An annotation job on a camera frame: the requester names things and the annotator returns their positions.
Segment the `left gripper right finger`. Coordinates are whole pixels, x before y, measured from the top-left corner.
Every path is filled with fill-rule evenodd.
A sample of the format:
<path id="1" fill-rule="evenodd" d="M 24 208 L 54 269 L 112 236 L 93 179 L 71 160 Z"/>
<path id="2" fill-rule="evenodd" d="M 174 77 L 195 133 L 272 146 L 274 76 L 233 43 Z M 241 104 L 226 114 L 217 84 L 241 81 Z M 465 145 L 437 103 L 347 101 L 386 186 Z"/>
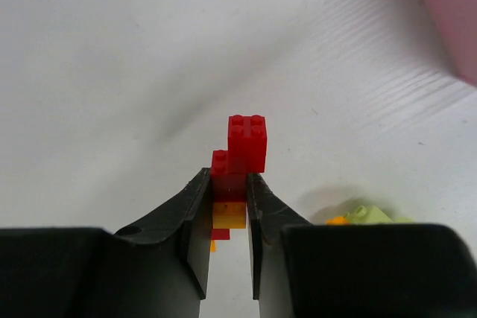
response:
<path id="1" fill-rule="evenodd" d="M 449 227 L 314 225 L 247 178 L 253 298 L 262 317 L 474 317 L 476 263 Z"/>

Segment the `orange lego brick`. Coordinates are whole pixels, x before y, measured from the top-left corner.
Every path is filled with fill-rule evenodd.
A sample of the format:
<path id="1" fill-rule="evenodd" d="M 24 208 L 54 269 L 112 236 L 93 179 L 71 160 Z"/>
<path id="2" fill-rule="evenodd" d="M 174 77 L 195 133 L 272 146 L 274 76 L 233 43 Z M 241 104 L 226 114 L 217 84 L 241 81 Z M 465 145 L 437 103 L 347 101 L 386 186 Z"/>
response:
<path id="1" fill-rule="evenodd" d="M 216 241 L 231 239 L 232 229 L 245 229 L 246 226 L 247 206 L 245 202 L 214 203 L 210 252 L 216 251 Z"/>

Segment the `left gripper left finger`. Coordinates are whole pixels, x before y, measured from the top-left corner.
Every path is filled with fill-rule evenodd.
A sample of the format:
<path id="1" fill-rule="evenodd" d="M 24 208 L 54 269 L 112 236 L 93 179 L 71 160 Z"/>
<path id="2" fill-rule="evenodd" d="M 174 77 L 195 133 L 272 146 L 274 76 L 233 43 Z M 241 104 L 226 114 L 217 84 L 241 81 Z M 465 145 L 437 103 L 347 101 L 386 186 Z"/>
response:
<path id="1" fill-rule="evenodd" d="M 3 317 L 197 317 L 212 229 L 210 171 L 115 233 L 1 231 Z"/>

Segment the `red lego stack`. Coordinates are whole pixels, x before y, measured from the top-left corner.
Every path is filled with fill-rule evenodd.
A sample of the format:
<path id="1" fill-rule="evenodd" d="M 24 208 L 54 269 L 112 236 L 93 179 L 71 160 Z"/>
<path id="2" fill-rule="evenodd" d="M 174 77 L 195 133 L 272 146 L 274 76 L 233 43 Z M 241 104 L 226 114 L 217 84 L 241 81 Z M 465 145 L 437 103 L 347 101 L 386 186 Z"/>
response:
<path id="1" fill-rule="evenodd" d="M 245 202 L 247 176 L 265 172 L 268 134 L 265 117 L 232 115 L 228 119 L 227 149 L 212 153 L 210 175 L 213 204 Z"/>

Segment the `green yellow lego assembly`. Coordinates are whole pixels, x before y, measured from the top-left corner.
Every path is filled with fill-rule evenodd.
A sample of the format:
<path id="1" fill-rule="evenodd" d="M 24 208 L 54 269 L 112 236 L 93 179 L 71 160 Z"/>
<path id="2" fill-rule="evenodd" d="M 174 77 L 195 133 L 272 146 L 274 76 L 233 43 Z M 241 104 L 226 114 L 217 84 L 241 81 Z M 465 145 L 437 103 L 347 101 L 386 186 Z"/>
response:
<path id="1" fill-rule="evenodd" d="M 389 223 L 412 223 L 407 217 L 392 219 L 377 206 L 359 206 L 352 212 L 333 217 L 326 221 L 326 225 L 371 225 Z"/>

